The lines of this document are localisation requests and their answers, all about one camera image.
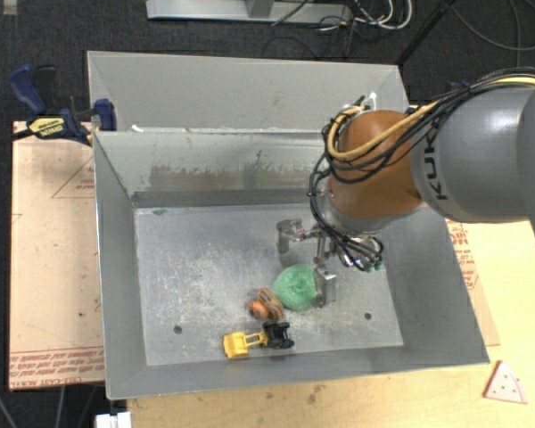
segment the blue clamp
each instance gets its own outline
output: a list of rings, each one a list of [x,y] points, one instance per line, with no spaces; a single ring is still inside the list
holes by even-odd
[[[25,64],[10,75],[9,83],[12,91],[21,102],[27,104],[32,110],[32,118],[26,126],[40,139],[68,139],[77,143],[91,145],[91,132],[81,125],[79,119],[67,108],[57,114],[47,114],[47,105],[40,96],[36,87],[31,65]],[[117,117],[113,105],[106,98],[97,100],[93,109],[79,113],[79,115],[92,117],[98,115],[101,121],[99,130],[117,130]]]

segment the clamp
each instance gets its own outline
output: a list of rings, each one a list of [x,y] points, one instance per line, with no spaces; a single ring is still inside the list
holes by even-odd
[[[0,138],[0,145],[10,143],[28,136],[36,136],[39,139],[67,139],[92,145],[91,132],[85,128],[80,119],[98,116],[101,124],[95,130],[117,129],[117,118],[113,105],[106,99],[97,100],[90,110],[76,113],[68,108],[62,108],[57,113],[49,113],[42,94],[47,95],[49,101],[51,85],[55,77],[55,68],[51,65],[38,67],[33,70],[31,65],[25,64],[19,67],[9,77],[10,88],[21,102],[27,104],[32,111],[32,117],[26,121],[26,129]]]

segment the green ball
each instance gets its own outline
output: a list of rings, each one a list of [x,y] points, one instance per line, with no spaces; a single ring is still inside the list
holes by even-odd
[[[317,296],[313,269],[309,265],[287,267],[274,282],[273,291],[282,304],[290,310],[307,310]]]

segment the black carpet floor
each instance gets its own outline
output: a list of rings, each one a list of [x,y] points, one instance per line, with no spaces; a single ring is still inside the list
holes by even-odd
[[[9,135],[13,120],[29,117],[29,109],[15,99],[8,86],[10,73],[23,63],[55,65],[57,104],[66,106],[67,97],[73,95],[78,109],[88,105],[88,50],[394,63],[440,0],[413,0],[415,14],[407,28],[388,33],[362,28],[350,45],[348,33],[334,37],[330,32],[322,35],[313,28],[292,24],[272,27],[265,23],[148,21],[145,1],[18,0],[18,14],[10,16],[4,15],[4,0],[0,0],[0,137]],[[535,12],[526,1],[514,1],[522,45],[535,45]],[[458,0],[456,8],[486,37],[515,45],[515,13],[508,0]],[[535,67],[535,50],[518,56],[483,41],[448,11],[402,65],[402,75],[409,99],[417,101],[445,91],[450,82],[474,80],[517,63]],[[0,396],[20,428],[51,427],[59,389],[10,393],[6,387],[11,173],[12,149],[5,145],[0,147]],[[87,412],[109,410],[103,388],[92,392],[89,386],[68,387],[62,427],[78,426],[91,395]],[[88,426],[89,417],[85,419],[84,426]],[[0,410],[2,426],[9,425]]]

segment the yellow cable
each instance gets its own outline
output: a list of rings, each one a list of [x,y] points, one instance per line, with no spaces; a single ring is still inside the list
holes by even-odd
[[[535,86],[535,78],[529,78],[529,77],[527,78],[502,78],[502,79],[496,79],[495,81],[490,82],[490,84],[497,84],[497,83],[522,83],[522,84],[530,84],[532,86]],[[364,153],[370,151],[373,147],[375,147],[376,145],[384,141],[386,138],[388,138],[390,135],[392,135],[394,132],[396,132],[400,128],[404,127],[405,125],[412,122],[413,120],[418,119],[420,116],[423,116],[426,112],[431,110],[438,103],[439,101],[433,102],[433,103],[430,103],[430,104],[427,104],[425,106],[418,108],[415,112],[405,117],[403,120],[400,120],[399,122],[394,124],[392,127],[386,129],[380,135],[375,136],[373,139],[371,139],[367,143],[364,143],[363,145],[360,145],[359,147],[355,149],[352,149],[347,152],[339,152],[334,148],[334,139],[335,139],[335,135],[337,134],[337,131],[339,130],[339,126],[347,117],[360,111],[359,108],[351,108],[349,110],[346,110],[333,122],[331,129],[329,130],[329,136],[327,137],[327,151],[334,159],[338,161],[354,160],[357,157],[360,157],[361,155],[363,155]]]
[[[436,104],[438,104],[438,102],[430,103],[430,104],[428,104],[426,106],[423,106],[423,107],[419,108],[416,112],[413,112],[409,116],[405,117],[403,120],[400,120],[399,122],[394,124],[392,127],[390,127],[387,130],[383,131],[380,135],[375,136],[369,142],[367,142],[367,143],[363,144],[362,146],[359,146],[359,147],[357,147],[357,148],[355,148],[355,149],[353,149],[351,151],[347,151],[347,152],[339,152],[334,148],[333,142],[334,142],[334,139],[335,139],[335,135],[337,133],[337,130],[339,129],[339,125],[341,124],[341,122],[344,121],[346,116],[342,117],[341,120],[337,119],[333,123],[333,125],[331,126],[331,129],[329,130],[329,137],[327,137],[327,151],[329,152],[329,154],[333,158],[335,158],[335,159],[337,159],[339,161],[349,161],[349,160],[352,160],[352,159],[356,159],[357,157],[359,157],[360,155],[364,154],[365,152],[367,152],[372,147],[374,147],[377,144],[379,144],[382,141],[384,141],[386,138],[388,138],[390,135],[392,135],[394,132],[396,132],[399,128],[404,127],[409,122],[412,122],[413,120],[419,118],[420,116],[422,116],[423,114],[428,112],[431,108],[436,106]]]

